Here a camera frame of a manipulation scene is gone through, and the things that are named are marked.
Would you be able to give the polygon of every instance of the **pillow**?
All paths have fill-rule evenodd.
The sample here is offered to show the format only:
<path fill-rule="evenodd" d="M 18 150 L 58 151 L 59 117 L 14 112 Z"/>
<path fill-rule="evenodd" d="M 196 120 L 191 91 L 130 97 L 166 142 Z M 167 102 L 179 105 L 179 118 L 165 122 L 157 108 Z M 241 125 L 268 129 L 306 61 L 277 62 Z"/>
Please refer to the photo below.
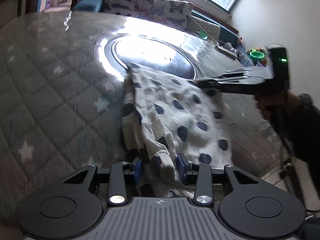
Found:
<path fill-rule="evenodd" d="M 102 11 L 112 14 L 131 16 L 134 0 L 103 0 Z"/>
<path fill-rule="evenodd" d="M 207 34 L 210 35 L 212 40 L 217 43 L 219 36 L 220 36 L 220 29 L 219 25 L 204 21 L 198 17 L 191 16 L 190 24 L 188 25 L 187 31 L 189 32 L 199 32 L 203 29 Z"/>
<path fill-rule="evenodd" d="M 149 17 L 171 27 L 185 30 L 190 22 L 193 3 L 177 0 L 154 0 Z"/>
<path fill-rule="evenodd" d="M 103 0 L 102 11 L 140 18 L 181 30 L 190 22 L 193 3 L 177 0 Z"/>

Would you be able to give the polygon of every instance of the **fabric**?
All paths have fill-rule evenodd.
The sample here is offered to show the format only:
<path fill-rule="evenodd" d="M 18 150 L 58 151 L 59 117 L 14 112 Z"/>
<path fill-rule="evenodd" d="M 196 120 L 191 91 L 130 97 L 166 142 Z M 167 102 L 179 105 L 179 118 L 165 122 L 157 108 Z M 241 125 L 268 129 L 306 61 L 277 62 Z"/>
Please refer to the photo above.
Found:
<path fill-rule="evenodd" d="M 131 16 L 185 30 L 193 3 L 177 0 L 103 0 L 103 12 Z"/>
<path fill-rule="evenodd" d="M 214 43 L 218 42 L 221 29 L 219 25 L 204 21 L 195 16 L 191 16 L 190 19 L 191 21 L 186 31 L 199 32 L 203 29 L 207 34 L 210 35 L 210 37 L 208 37 L 209 40 L 212 40 Z"/>
<path fill-rule="evenodd" d="M 208 93 L 211 97 L 192 81 L 131 65 L 122 126 L 129 153 L 141 155 L 145 164 L 145 178 L 138 186 L 142 196 L 151 189 L 156 197 L 172 196 L 170 191 L 193 196 L 194 186 L 181 184 L 175 164 L 178 153 L 212 168 L 232 163 L 220 93 Z"/>
<path fill-rule="evenodd" d="M 82 0 L 72 8 L 73 11 L 90 11 L 99 12 L 101 9 L 102 0 Z"/>

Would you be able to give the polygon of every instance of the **human hand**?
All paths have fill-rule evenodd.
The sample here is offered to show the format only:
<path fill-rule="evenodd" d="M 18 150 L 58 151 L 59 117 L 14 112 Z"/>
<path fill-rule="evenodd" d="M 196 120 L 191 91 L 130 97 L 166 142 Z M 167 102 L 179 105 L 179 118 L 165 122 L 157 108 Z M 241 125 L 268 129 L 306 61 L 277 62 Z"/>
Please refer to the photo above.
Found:
<path fill-rule="evenodd" d="M 267 106 L 281 105 L 287 110 L 288 116 L 293 116 L 301 107 L 300 97 L 294 93 L 287 91 L 285 93 L 279 93 L 271 96 L 255 96 L 254 100 L 257 101 L 257 108 L 263 119 L 271 121 L 272 112 L 267 109 Z"/>

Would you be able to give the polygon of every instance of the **green lid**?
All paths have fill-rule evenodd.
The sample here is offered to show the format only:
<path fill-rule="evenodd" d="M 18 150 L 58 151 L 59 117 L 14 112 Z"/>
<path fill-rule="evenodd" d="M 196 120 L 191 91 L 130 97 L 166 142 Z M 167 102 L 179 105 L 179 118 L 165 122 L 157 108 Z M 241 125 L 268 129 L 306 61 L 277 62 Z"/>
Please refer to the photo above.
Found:
<path fill-rule="evenodd" d="M 250 52 L 251 59 L 259 60 L 259 59 L 263 59 L 264 57 L 265 57 L 265 55 L 263 52 L 260 52 L 260 51 L 251 51 Z"/>

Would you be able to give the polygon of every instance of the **navy polka dot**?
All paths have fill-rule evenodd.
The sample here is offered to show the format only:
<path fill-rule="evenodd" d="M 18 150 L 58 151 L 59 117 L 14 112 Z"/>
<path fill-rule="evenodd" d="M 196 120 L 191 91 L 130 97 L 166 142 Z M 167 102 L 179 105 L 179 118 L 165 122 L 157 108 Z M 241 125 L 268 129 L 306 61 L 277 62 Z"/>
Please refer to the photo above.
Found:
<path fill-rule="evenodd" d="M 153 82 L 154 84 L 156 84 L 157 86 L 161 86 L 161 83 L 158 82 L 158 81 L 153 80 L 152 82 Z"/>
<path fill-rule="evenodd" d="M 222 118 L 222 113 L 218 112 L 218 111 L 214 111 L 213 112 L 215 119 L 221 119 Z"/>
<path fill-rule="evenodd" d="M 176 85 L 179 85 L 180 86 L 180 82 L 176 79 L 172 79 L 172 82 L 175 83 Z"/>
<path fill-rule="evenodd" d="M 191 85 L 194 85 L 194 86 L 198 86 L 196 83 L 194 83 L 192 80 L 188 80 L 188 82 L 191 84 Z"/>
<path fill-rule="evenodd" d="M 142 116 L 141 116 L 141 114 L 138 112 L 138 110 L 136 110 L 135 115 L 138 117 L 138 119 L 139 119 L 139 124 L 141 125 Z"/>
<path fill-rule="evenodd" d="M 173 190 L 170 190 L 171 197 L 180 197 L 177 193 L 175 193 Z"/>
<path fill-rule="evenodd" d="M 134 104 L 126 104 L 122 109 L 122 117 L 126 117 L 135 109 Z"/>
<path fill-rule="evenodd" d="M 133 83 L 133 87 L 134 88 L 141 88 L 140 83 L 138 83 L 138 82 L 137 83 Z"/>
<path fill-rule="evenodd" d="M 188 134 L 188 129 L 184 126 L 180 126 L 177 130 L 177 134 L 182 141 L 185 141 Z"/>
<path fill-rule="evenodd" d="M 193 95 L 193 96 L 192 96 L 192 99 L 193 99 L 193 101 L 194 101 L 196 104 L 199 104 L 199 103 L 200 103 L 200 98 L 197 97 L 196 95 Z"/>
<path fill-rule="evenodd" d="M 174 100 L 173 101 L 173 105 L 175 106 L 175 108 L 179 109 L 179 110 L 182 110 L 183 109 L 183 106 L 180 105 L 180 103 L 177 101 L 177 100 Z"/>
<path fill-rule="evenodd" d="M 198 127 L 203 131 L 207 131 L 208 130 L 208 126 L 203 122 L 199 122 L 198 123 Z"/>
<path fill-rule="evenodd" d="M 144 145 L 144 148 L 140 149 L 140 155 L 141 155 L 141 159 L 142 159 L 143 163 L 150 164 L 149 155 L 148 155 L 148 152 L 147 152 L 145 145 Z"/>
<path fill-rule="evenodd" d="M 228 149 L 228 142 L 226 140 L 223 140 L 223 139 L 219 140 L 218 143 L 219 143 L 220 149 L 224 151 Z"/>
<path fill-rule="evenodd" d="M 206 92 L 206 94 L 207 95 L 209 95 L 209 96 L 211 96 L 211 97 L 213 97 L 215 94 L 216 94 L 216 91 L 215 90 L 208 90 L 207 92 Z"/>
<path fill-rule="evenodd" d="M 158 140 L 158 143 L 163 144 L 168 149 L 167 141 L 165 140 L 165 138 L 163 136 Z"/>
<path fill-rule="evenodd" d="M 143 197 L 155 197 L 155 193 L 150 184 L 145 184 L 140 188 L 141 196 Z"/>
<path fill-rule="evenodd" d="M 199 161 L 202 162 L 202 163 L 210 164 L 211 156 L 209 154 L 201 153 L 200 156 L 199 156 Z"/>
<path fill-rule="evenodd" d="M 155 109 L 157 111 L 158 114 L 163 114 L 164 110 L 161 106 L 158 106 L 155 104 Z"/>
<path fill-rule="evenodd" d="M 152 161 L 155 165 L 155 167 L 159 170 L 161 168 L 162 162 L 159 156 L 153 156 Z"/>

